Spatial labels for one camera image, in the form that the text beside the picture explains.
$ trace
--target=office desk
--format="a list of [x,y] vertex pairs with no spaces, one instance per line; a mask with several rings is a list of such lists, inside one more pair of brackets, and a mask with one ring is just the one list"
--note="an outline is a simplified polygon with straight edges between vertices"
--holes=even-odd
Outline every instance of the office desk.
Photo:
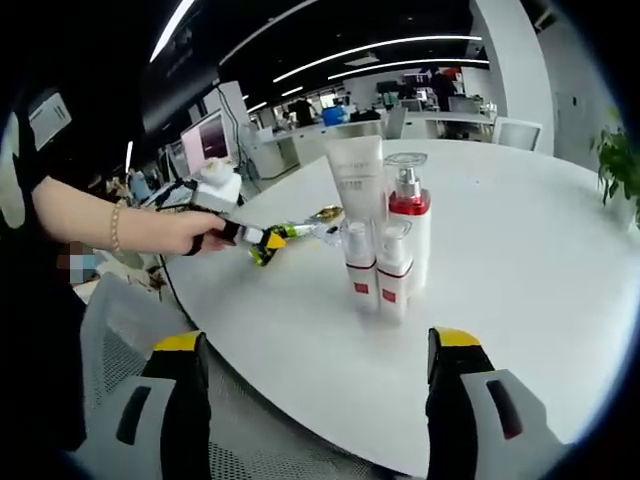
[[271,149],[279,149],[283,159],[282,172],[291,165],[305,166],[325,154],[325,142],[340,138],[383,135],[380,120],[343,123],[325,127],[311,125],[290,132],[281,133],[265,143]]
[[[640,247],[603,211],[595,173],[473,142],[386,141],[425,152],[433,196],[427,288],[404,323],[360,317],[341,248],[291,242],[266,268],[242,249],[178,258],[177,293],[211,344],[253,387],[339,447],[410,475],[429,460],[427,330],[475,334],[578,440],[609,395],[633,337]],[[325,159],[238,211],[271,225],[338,202]]]
[[463,112],[408,112],[407,120],[425,120],[436,122],[465,122],[477,123],[480,125],[493,125],[486,115],[480,113],[463,113]]
[[479,113],[463,112],[408,112],[402,128],[402,139],[435,139],[442,133],[438,123],[471,123],[480,126],[485,137],[493,120]]

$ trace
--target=person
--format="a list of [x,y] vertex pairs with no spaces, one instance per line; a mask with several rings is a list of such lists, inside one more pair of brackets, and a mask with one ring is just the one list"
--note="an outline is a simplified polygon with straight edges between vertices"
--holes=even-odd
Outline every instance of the person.
[[311,110],[318,116],[318,111],[306,97],[299,98],[297,101],[289,105],[290,112],[295,112],[296,119],[298,120],[298,127],[308,127],[313,125],[313,117],[311,116]]
[[433,89],[438,97],[438,106],[441,112],[449,112],[449,97],[453,97],[456,93],[456,87],[453,81],[446,75],[436,71],[431,75],[429,86]]
[[151,189],[147,184],[144,173],[136,172],[133,167],[129,169],[129,190],[133,195],[133,199],[137,205],[144,203],[144,201],[151,196]]
[[225,222],[202,212],[116,209],[48,176],[26,111],[10,115],[0,154],[4,408],[19,425],[5,426],[14,445],[73,451],[86,436],[79,338],[85,307],[56,268],[62,244],[186,254],[204,234],[202,251],[217,251],[225,244],[211,230]]

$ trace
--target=woman's hand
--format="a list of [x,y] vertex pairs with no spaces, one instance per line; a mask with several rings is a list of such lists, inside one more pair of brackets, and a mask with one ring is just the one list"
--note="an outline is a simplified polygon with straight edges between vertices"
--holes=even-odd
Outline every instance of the woman's hand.
[[224,249],[227,242],[212,235],[211,230],[222,231],[225,221],[212,214],[204,212],[180,212],[166,214],[174,217],[171,222],[171,250],[184,255],[193,247],[194,237],[204,235],[200,252],[212,252]]

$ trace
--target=white pillar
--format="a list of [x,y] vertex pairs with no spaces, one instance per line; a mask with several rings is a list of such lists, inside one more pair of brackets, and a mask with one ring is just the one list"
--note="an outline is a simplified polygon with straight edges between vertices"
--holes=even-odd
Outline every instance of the white pillar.
[[491,62],[498,115],[541,124],[538,151],[553,155],[549,75],[520,0],[473,0],[470,6]]

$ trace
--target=white tube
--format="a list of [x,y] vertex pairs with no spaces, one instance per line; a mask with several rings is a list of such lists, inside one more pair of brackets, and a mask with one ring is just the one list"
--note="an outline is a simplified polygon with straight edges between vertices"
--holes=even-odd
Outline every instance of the white tube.
[[326,151],[345,216],[381,225],[387,210],[382,138],[333,140],[327,142]]

